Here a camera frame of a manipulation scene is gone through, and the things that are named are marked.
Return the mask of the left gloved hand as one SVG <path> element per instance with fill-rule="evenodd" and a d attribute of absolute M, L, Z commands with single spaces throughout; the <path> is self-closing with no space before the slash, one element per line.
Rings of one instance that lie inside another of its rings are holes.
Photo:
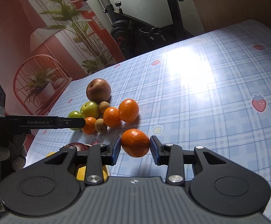
<path fill-rule="evenodd" d="M 0 182 L 25 166 L 27 156 L 25 141 L 26 135 L 0 138 Z"/>

